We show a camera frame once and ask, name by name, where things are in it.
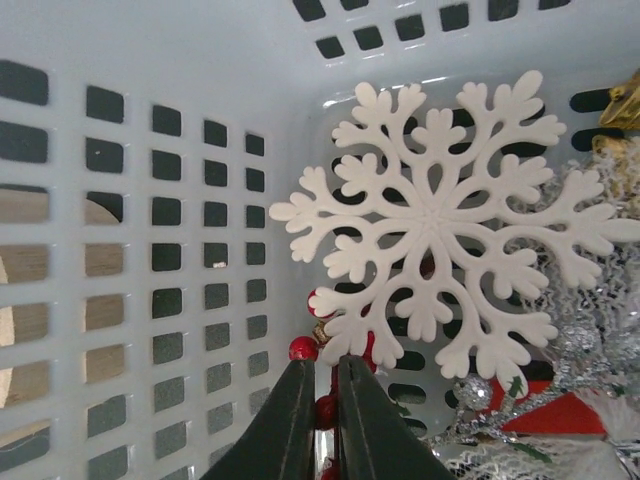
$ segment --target white snowflake ornament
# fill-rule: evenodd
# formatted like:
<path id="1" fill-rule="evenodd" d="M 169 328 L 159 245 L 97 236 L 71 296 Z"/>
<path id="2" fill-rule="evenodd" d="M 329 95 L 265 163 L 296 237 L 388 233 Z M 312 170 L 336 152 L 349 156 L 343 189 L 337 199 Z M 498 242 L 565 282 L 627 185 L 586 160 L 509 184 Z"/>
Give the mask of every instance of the white snowflake ornament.
<path id="1" fill-rule="evenodd" d="M 542 157 L 520 161 L 516 155 L 508 154 L 502 157 L 497 175 L 492 175 L 488 168 L 492 157 L 502 147 L 516 142 L 555 145 L 558 136 L 566 131 L 554 115 L 523 124 L 543 106 L 542 100 L 534 97 L 541 82 L 540 72 L 530 71 L 513 88 L 500 85 L 493 95 L 493 108 L 487 106 L 486 85 L 464 85 L 457 100 L 475 122 L 475 138 L 459 154 L 451 153 L 449 148 L 460 142 L 466 131 L 452 126 L 450 109 L 429 110 L 425 127 L 411 132 L 411 138 L 422 146 L 422 153 L 407 147 L 404 126 L 427 98 L 420 86 L 401 88 L 395 108 L 391 92 L 377 93 L 368 83 L 356 87 L 359 105 L 352 114 L 360 126 L 340 122 L 333 138 L 338 147 L 377 147 L 386 157 L 387 166 L 383 169 L 374 153 L 367 153 L 362 160 L 345 155 L 335 173 L 345 181 L 343 195 L 364 192 L 365 199 L 356 205 L 337 201 L 327 186 L 325 170 L 307 167 L 300 185 L 313 198 L 296 192 L 289 203 L 276 203 L 269 210 L 271 218 L 287 222 L 289 233 L 310 229 L 291 243 L 295 261 L 310 262 L 327 234 L 337 227 L 352 227 L 361 238 L 335 238 L 336 250 L 323 262 L 329 277 L 348 275 L 351 282 L 359 283 L 365 278 L 367 264 L 375 265 L 375 276 L 364 290 L 345 294 L 318 288 L 311 298 L 310 306 L 318 316 L 338 312 L 325 327 L 332 337 L 322 352 L 326 362 L 336 364 L 348 353 L 362 355 L 367 333 L 372 331 L 376 337 L 373 361 L 393 368 L 404 351 L 387 323 L 386 307 L 391 295 L 403 287 L 413 291 L 411 297 L 397 303 L 396 313 L 409 319 L 411 339 L 431 342 L 437 323 L 453 319 L 450 306 L 442 301 L 441 294 L 448 293 L 460 305 L 462 327 L 436 356 L 442 375 L 464 378 L 469 372 L 469 353 L 475 349 L 478 373 L 483 378 L 495 375 L 507 390 L 513 378 L 520 376 L 522 395 L 526 395 L 527 382 L 520 366 L 528 364 L 531 357 L 509 333 L 518 333 L 532 345 L 544 347 L 557 330 L 545 312 L 505 312 L 485 296 L 481 279 L 488 273 L 493 275 L 495 296 L 502 299 L 514 291 L 537 298 L 548 285 L 547 277 L 534 268 L 535 251 L 506 253 L 505 244 L 521 237 L 543 243 L 554 254 L 568 286 L 592 288 L 600 268 L 579 256 L 574 245 L 597 255 L 609 255 L 612 241 L 640 240 L 640 222 L 612 218 L 612 205 L 576 210 L 578 204 L 603 190 L 593 171 L 573 171 L 560 196 L 544 211 L 517 213 L 509 208 L 510 197 L 529 204 L 537 202 L 538 187 L 551 179 L 553 172 L 545 167 Z M 403 166 L 410 168 L 410 177 L 403 175 Z M 462 179 L 465 166 L 472 168 L 472 173 Z M 437 182 L 429 179 L 433 167 L 441 172 Z M 404 201 L 391 203 L 383 195 L 386 189 L 397 190 Z M 465 199 L 479 191 L 486 192 L 484 202 L 465 205 Z M 385 248 L 380 240 L 392 233 L 401 236 Z M 480 242 L 484 253 L 470 254 L 460 243 L 464 238 Z M 435 268 L 430 278 L 423 278 L 420 263 L 427 252 L 431 253 Z M 402 259 L 402 271 L 392 276 L 392 265 Z M 453 263 L 464 271 L 462 277 L 454 275 Z M 363 307 L 369 304 L 370 311 L 363 315 Z"/>

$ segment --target gold ornament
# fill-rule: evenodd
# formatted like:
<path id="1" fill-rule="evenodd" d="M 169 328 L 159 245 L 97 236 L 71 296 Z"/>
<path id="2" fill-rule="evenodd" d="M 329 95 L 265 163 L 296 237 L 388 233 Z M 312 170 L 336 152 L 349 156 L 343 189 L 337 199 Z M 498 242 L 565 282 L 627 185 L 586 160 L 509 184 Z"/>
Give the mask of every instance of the gold ornament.
<path id="1" fill-rule="evenodd" d="M 324 333 L 325 322 L 318 322 L 318 324 L 313 327 L 313 336 L 318 341 L 320 345 L 326 345 L 331 337 Z"/>
<path id="2" fill-rule="evenodd" d="M 611 193 L 626 202 L 622 210 L 627 217 L 640 219 L 640 142 L 596 135 L 592 147 L 595 156 L 611 155 L 614 162 L 609 179 Z"/>
<path id="3" fill-rule="evenodd" d="M 640 129 L 640 69 L 631 80 L 609 90 L 611 103 L 600 116 L 601 127 Z"/>

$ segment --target silver ornament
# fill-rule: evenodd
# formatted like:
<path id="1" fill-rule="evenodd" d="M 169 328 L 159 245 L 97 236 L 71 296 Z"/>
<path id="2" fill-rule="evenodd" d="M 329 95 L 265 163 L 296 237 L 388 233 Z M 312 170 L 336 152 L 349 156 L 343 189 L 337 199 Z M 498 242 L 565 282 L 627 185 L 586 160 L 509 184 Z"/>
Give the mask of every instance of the silver ornament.
<path id="1" fill-rule="evenodd" d="M 487 380 L 479 375 L 471 374 L 458 380 L 453 386 L 456 398 L 473 410 L 489 408 L 493 389 Z"/>
<path id="2" fill-rule="evenodd" d="M 617 331 L 604 342 L 604 354 L 618 372 L 640 372 L 640 332 Z"/>
<path id="3" fill-rule="evenodd" d="M 564 358 L 579 358 L 593 353 L 600 345 L 600 333 L 582 325 L 565 325 L 553 345 Z"/>

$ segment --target red paper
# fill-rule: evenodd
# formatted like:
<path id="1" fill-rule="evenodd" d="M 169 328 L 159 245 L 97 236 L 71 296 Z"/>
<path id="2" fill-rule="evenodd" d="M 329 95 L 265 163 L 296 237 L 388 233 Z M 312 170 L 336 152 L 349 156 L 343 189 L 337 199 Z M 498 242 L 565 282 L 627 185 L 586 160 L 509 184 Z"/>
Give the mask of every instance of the red paper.
<path id="1" fill-rule="evenodd" d="M 529 382 L 529 395 L 540 393 L 551 382 Z M 497 410 L 504 397 L 500 384 L 493 379 L 493 398 L 489 410 Z M 507 423 L 502 430 L 523 434 L 605 434 L 598 415 L 582 403 L 573 393 L 548 403 Z"/>

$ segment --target plastic laundry basket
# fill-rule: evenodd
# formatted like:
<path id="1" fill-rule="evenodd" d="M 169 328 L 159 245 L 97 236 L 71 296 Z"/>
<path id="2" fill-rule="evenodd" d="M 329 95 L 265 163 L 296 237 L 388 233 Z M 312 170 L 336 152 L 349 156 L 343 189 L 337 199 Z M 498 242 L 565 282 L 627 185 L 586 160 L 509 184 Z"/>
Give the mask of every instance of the plastic laundry basket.
<path id="1" fill-rule="evenodd" d="M 362 153 L 330 138 L 354 86 L 456 108 L 540 70 L 557 167 L 586 158 L 639 21 L 637 0 L 0 0 L 0 479 L 199 478 L 313 328 L 325 269 L 265 212 Z M 378 375 L 420 434 L 452 415 L 440 338 Z"/>

